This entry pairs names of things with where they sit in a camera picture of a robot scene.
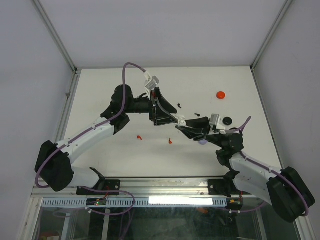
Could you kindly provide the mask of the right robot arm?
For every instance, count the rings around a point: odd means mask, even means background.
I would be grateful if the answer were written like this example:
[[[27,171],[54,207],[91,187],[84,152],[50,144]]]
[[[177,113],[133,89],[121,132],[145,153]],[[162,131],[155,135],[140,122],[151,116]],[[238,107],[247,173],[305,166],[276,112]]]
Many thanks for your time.
[[[247,124],[245,121],[239,128],[230,128],[218,114],[212,114],[210,118],[186,120],[176,129],[190,140],[220,148],[215,152],[216,158],[229,169],[218,188],[222,195],[229,197],[237,191],[254,195],[288,223],[308,216],[315,198],[294,168],[278,168],[244,153],[243,131]]]

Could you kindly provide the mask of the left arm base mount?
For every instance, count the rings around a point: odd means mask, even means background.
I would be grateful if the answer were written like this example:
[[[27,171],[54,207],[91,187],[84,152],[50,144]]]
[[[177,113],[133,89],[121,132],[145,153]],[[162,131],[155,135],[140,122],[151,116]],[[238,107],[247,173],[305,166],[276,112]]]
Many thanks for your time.
[[[116,192],[121,188],[121,181],[119,179],[108,179],[98,182],[96,186],[93,187],[94,190],[99,191],[91,191],[82,186],[78,186],[76,189],[77,196],[105,196],[106,191],[112,191],[108,193],[107,196],[118,196],[120,193]]]

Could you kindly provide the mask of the white charging case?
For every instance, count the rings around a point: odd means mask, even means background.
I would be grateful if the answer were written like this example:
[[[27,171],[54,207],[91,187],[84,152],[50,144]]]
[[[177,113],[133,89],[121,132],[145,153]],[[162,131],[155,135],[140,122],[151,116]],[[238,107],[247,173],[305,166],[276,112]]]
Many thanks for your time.
[[[186,118],[184,115],[175,115],[174,118],[176,119],[176,126],[181,126],[181,127],[185,127],[187,125],[186,123]]]

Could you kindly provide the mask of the orange round case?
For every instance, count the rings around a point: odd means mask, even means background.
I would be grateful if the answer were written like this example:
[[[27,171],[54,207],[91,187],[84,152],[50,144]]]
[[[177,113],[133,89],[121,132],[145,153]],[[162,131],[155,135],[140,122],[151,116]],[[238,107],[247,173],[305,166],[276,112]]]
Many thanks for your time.
[[[219,91],[219,92],[217,92],[216,97],[217,97],[219,100],[223,100],[223,99],[225,99],[225,97],[226,97],[226,93],[223,92],[223,91]]]

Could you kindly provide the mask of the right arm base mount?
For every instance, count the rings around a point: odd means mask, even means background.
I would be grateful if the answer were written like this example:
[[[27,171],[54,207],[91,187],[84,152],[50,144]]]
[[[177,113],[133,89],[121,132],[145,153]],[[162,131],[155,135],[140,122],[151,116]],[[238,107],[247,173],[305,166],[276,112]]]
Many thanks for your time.
[[[230,198],[232,193],[231,182],[225,179],[209,179],[207,181],[209,195],[223,195]]]

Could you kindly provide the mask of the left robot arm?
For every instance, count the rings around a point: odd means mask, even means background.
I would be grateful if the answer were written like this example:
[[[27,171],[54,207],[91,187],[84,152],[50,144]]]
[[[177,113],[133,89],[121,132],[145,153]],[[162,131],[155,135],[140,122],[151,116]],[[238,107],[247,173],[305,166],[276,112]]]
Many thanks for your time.
[[[91,126],[57,143],[48,140],[41,145],[34,170],[36,178],[46,184],[36,181],[36,186],[55,192],[67,187],[85,187],[93,194],[102,193],[107,189],[106,178],[94,167],[84,169],[73,163],[95,144],[120,132],[130,122],[130,114],[148,114],[155,126],[162,126],[177,123],[174,116],[177,112],[159,87],[134,97],[129,85],[117,86],[109,107]]]

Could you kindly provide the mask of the purple charging case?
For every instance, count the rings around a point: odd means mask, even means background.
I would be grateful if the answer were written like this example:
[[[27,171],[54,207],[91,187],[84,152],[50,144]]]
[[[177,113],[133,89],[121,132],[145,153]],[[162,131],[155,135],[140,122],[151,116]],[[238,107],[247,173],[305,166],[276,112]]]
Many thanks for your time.
[[[207,140],[200,140],[198,143],[200,145],[206,145],[208,143],[208,141]]]

